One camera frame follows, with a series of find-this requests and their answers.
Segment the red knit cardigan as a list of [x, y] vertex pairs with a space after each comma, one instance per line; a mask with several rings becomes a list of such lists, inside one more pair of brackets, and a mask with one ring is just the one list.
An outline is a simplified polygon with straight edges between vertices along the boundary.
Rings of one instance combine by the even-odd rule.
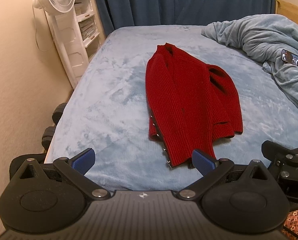
[[195, 149], [214, 157], [213, 143], [243, 132], [240, 100], [231, 77], [172, 44], [158, 45], [146, 66], [149, 137], [163, 142], [171, 167]]

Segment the patterned brown fabric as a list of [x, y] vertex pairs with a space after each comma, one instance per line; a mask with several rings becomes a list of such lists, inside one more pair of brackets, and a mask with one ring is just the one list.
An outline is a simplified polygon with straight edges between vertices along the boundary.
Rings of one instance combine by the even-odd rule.
[[298, 210], [289, 213], [282, 233], [290, 240], [298, 240]]

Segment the upper black dumbbell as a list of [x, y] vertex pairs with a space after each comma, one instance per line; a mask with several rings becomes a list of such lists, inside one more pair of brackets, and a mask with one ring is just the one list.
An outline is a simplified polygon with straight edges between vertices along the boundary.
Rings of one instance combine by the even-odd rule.
[[61, 119], [62, 115], [63, 115], [63, 112], [64, 112], [64, 109], [66, 107], [67, 103], [64, 102], [64, 103], [61, 103], [59, 104], [56, 109], [54, 110], [53, 114], [52, 114], [52, 120], [53, 120], [53, 123], [55, 125], [58, 124], [59, 120]]

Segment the patterned smartphone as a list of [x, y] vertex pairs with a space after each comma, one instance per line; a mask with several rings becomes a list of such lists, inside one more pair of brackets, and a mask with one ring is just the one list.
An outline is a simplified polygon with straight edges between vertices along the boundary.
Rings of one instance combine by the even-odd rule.
[[281, 58], [283, 62], [293, 64], [298, 67], [298, 55], [283, 49], [281, 51]]

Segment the grey-blue crumpled blanket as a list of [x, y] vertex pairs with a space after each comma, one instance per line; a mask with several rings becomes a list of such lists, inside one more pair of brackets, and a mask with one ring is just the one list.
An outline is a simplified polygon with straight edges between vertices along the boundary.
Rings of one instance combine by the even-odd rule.
[[240, 49], [261, 63], [264, 71], [272, 74], [279, 88], [298, 108], [298, 67], [281, 58], [283, 49], [298, 55], [298, 24], [278, 14], [252, 15], [210, 23], [202, 27], [202, 35]]

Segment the white bookshelf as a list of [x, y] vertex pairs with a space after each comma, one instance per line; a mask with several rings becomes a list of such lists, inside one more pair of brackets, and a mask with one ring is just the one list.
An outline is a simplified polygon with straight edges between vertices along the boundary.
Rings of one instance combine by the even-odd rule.
[[91, 61], [106, 39], [96, 0], [75, 0], [74, 11], [84, 49]]

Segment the wooden headboard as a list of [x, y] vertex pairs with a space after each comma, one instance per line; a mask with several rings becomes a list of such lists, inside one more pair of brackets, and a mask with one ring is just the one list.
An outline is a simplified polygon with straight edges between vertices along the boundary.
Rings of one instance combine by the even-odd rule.
[[283, 15], [298, 24], [298, 6], [292, 3], [283, 0], [276, 0], [275, 13]]

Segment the dark blue curtain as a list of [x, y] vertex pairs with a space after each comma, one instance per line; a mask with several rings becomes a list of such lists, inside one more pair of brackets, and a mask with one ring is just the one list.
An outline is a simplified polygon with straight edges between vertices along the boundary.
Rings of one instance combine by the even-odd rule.
[[96, 0], [106, 35], [121, 27], [207, 25], [272, 14], [276, 0]]

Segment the white standing fan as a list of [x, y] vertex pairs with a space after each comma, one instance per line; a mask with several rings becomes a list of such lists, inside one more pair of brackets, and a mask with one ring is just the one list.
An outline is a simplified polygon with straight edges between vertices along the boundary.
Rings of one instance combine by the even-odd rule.
[[72, 88], [76, 88], [89, 65], [76, 12], [75, 0], [33, 0], [34, 9], [46, 14], [59, 57]]

